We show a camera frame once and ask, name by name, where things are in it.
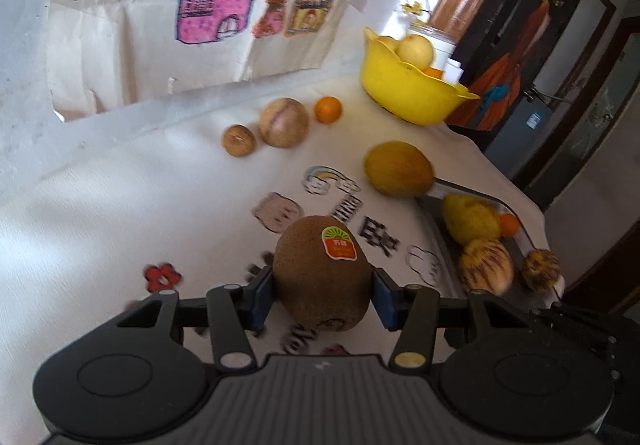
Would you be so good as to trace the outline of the striped purple pepino melon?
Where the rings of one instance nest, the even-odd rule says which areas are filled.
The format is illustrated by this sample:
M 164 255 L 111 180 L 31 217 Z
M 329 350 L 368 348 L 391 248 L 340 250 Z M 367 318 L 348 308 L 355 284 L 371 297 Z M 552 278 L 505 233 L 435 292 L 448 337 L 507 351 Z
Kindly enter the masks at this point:
M 498 239 L 474 239 L 462 251 L 458 275 L 466 290 L 503 295 L 513 283 L 512 257 Z

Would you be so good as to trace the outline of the brown kiwi with sticker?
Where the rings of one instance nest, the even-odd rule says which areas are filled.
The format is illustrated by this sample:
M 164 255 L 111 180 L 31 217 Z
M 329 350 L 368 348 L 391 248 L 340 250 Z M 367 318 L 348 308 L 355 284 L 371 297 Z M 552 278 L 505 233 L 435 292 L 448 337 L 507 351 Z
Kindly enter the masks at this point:
M 347 331 L 367 313 L 372 267 L 334 217 L 296 220 L 278 241 L 272 272 L 288 315 L 308 329 Z

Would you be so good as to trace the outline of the yellow-brown mango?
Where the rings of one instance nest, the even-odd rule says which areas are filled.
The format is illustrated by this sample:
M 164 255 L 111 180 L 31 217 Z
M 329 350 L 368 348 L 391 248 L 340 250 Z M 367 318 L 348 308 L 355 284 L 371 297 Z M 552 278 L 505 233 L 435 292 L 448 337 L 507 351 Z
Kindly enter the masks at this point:
M 388 197 L 421 197 L 435 184 L 431 161 L 408 142 L 382 142 L 363 159 L 363 172 L 370 185 Z

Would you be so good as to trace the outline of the steel metal tray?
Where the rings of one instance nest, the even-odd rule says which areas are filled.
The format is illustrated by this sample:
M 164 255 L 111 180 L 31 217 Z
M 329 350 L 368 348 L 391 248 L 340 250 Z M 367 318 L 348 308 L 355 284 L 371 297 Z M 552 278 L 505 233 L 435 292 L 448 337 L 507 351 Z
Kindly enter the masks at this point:
M 423 281 L 445 297 L 486 291 L 525 312 L 561 301 L 559 266 L 503 201 L 439 179 L 416 206 L 434 243 L 432 277 Z

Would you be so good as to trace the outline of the yellow-green pear fruit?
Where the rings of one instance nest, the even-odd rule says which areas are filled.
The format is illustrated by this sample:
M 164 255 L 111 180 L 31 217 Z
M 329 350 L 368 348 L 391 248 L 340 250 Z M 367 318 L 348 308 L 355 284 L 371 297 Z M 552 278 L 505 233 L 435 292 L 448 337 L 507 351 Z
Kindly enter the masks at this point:
M 447 194 L 442 199 L 442 218 L 450 236 L 462 246 L 474 239 L 500 238 L 498 212 L 480 198 Z

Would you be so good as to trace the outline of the small orange in tray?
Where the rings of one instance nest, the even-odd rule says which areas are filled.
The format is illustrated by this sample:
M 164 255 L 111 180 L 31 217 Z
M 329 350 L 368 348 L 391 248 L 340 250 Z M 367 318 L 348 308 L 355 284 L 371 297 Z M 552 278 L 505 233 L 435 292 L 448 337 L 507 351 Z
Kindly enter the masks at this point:
M 504 239 L 513 238 L 521 228 L 518 218 L 511 213 L 501 213 L 498 215 L 500 237 Z

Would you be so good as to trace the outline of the white printed tablecloth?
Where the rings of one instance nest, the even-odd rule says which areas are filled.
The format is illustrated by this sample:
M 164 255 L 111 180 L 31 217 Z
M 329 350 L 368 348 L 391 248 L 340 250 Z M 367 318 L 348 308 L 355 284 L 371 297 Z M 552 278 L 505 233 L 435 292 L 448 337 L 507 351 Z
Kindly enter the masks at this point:
M 544 216 L 467 138 L 445 125 L 401 121 L 363 92 L 355 75 L 290 90 L 305 105 L 333 96 L 341 119 L 314 124 L 294 149 L 260 146 L 233 158 L 221 146 L 233 124 L 253 126 L 267 98 L 248 98 L 154 131 L 66 168 L 1 208 L 1 439 L 46 436 L 32 379 L 49 356 L 160 286 L 199 298 L 242 283 L 276 246 L 265 207 L 284 198 L 307 215 L 352 210 L 347 224 L 368 261 L 398 283 L 417 283 L 434 265 L 416 206 L 378 194 L 363 174 L 381 142 L 418 147 L 436 175 L 501 199 L 536 247 Z

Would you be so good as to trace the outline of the wrinkled passion fruit in tray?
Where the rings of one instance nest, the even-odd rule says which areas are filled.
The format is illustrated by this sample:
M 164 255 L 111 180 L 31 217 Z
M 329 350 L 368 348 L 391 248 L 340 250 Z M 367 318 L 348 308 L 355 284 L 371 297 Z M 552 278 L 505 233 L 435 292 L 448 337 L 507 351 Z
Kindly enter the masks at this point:
M 560 261 L 547 249 L 529 251 L 523 262 L 522 275 L 530 289 L 550 290 L 561 277 Z

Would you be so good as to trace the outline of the striped brown round fruit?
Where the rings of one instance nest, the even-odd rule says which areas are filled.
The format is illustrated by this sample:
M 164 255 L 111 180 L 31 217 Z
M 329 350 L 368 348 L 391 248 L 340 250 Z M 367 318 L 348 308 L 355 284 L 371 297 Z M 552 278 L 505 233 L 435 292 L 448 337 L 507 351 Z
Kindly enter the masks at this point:
M 299 101 L 285 97 L 271 101 L 262 109 L 258 131 L 269 146 L 294 148 L 306 139 L 309 125 L 305 107 Z

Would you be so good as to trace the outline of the yellow plastic bowl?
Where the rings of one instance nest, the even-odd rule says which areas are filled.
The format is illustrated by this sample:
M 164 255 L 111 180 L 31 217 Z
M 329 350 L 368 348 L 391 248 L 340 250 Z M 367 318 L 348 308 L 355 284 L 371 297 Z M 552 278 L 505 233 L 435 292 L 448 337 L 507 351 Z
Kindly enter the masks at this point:
M 363 90 L 397 118 L 421 126 L 436 125 L 466 102 L 480 100 L 460 83 L 449 84 L 401 61 L 370 28 L 365 28 L 363 34 Z

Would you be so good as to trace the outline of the orange fruit in bowl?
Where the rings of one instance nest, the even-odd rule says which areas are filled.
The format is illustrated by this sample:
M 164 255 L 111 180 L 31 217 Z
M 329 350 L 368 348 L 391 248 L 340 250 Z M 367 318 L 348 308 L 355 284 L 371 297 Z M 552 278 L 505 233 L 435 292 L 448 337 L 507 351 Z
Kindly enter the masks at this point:
M 431 76 L 432 78 L 435 78 L 435 79 L 442 79 L 442 75 L 444 74 L 444 72 L 442 70 L 437 69 L 437 68 L 433 68 L 433 67 L 428 67 L 428 68 L 424 69 L 423 73 L 426 74 L 427 76 Z

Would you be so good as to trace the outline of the white paper in bowl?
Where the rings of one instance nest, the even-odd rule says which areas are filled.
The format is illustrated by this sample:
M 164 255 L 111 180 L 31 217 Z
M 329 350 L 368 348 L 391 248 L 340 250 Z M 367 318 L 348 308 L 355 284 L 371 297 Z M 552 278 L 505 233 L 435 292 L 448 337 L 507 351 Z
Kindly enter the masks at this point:
M 442 81 L 450 85 L 456 85 L 460 81 L 462 73 L 463 68 L 461 67 L 460 62 L 449 58 L 444 72 L 442 72 Z

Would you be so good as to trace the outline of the children's house drawing paper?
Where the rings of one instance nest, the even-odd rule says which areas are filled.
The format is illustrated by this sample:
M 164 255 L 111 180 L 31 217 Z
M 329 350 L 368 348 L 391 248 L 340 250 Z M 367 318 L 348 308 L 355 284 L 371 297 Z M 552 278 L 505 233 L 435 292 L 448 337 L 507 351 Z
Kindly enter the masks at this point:
M 65 120 L 322 65 L 348 0 L 49 0 L 47 83 Z

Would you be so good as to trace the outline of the small orange near wall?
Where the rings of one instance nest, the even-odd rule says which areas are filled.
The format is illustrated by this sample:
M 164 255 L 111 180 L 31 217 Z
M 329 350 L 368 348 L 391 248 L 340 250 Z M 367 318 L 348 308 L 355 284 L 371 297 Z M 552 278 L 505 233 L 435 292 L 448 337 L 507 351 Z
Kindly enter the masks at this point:
M 332 124 L 341 118 L 343 105 L 333 96 L 324 96 L 314 104 L 314 117 L 319 123 Z

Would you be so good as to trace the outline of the orange figure wall poster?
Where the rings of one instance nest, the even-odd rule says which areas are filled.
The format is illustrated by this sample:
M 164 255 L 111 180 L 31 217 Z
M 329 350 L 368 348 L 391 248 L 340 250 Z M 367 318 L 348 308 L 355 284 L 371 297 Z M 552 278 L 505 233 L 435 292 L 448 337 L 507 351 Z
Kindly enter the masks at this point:
M 467 100 L 445 123 L 494 133 L 532 84 L 580 0 L 484 0 L 454 50 Z

